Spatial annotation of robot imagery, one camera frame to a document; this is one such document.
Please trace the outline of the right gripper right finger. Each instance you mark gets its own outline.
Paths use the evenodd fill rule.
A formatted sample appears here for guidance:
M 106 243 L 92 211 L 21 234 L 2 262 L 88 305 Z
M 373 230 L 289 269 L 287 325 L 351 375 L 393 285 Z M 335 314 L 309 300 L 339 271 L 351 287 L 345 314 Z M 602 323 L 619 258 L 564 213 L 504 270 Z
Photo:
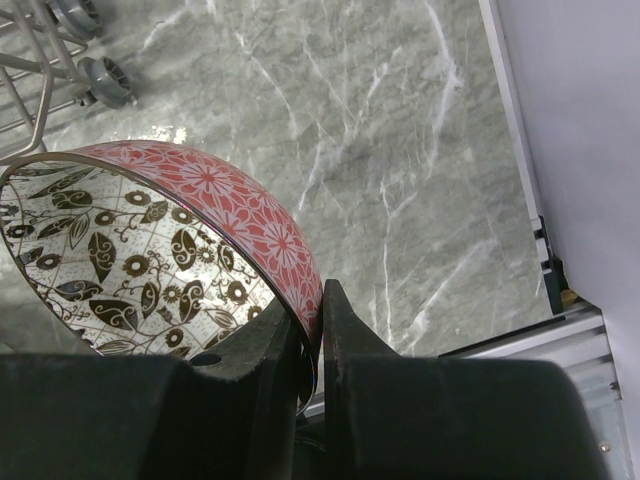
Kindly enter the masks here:
M 605 479 L 579 393 L 537 360 L 409 358 L 322 299 L 331 479 Z

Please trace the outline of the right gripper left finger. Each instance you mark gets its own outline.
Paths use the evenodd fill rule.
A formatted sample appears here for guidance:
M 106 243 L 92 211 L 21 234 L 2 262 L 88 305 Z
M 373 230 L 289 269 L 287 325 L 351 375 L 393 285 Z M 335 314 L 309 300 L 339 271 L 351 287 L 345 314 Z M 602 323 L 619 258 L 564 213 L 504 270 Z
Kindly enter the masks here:
M 287 479 L 297 332 L 272 302 L 192 361 L 5 355 L 5 479 Z

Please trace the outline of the grey wire dish rack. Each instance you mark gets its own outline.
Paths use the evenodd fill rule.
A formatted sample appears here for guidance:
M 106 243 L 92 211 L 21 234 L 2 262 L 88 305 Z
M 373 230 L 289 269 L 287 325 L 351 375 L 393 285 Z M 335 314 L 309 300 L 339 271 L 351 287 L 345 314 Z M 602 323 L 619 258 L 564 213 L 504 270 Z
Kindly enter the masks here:
M 28 57 L 1 53 L 1 95 L 18 118 L 1 125 L 6 134 L 25 129 L 25 139 L 1 147 L 1 165 L 44 152 L 48 118 L 72 106 L 100 103 L 119 110 L 134 102 L 129 76 L 109 57 L 86 54 L 103 33 L 93 1 L 9 1 L 1 9 L 1 44 L 15 36 Z

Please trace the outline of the black leaf pattern bowl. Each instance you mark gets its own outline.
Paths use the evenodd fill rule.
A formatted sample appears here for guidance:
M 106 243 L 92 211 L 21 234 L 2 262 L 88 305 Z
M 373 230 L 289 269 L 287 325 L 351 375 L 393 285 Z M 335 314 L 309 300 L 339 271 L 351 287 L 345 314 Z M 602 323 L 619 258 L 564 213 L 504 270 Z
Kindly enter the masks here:
M 300 331 L 298 406 L 318 384 L 321 277 L 286 208 L 233 164 L 151 140 L 15 160 L 1 236 L 30 289 L 96 353 L 191 359 L 270 304 Z

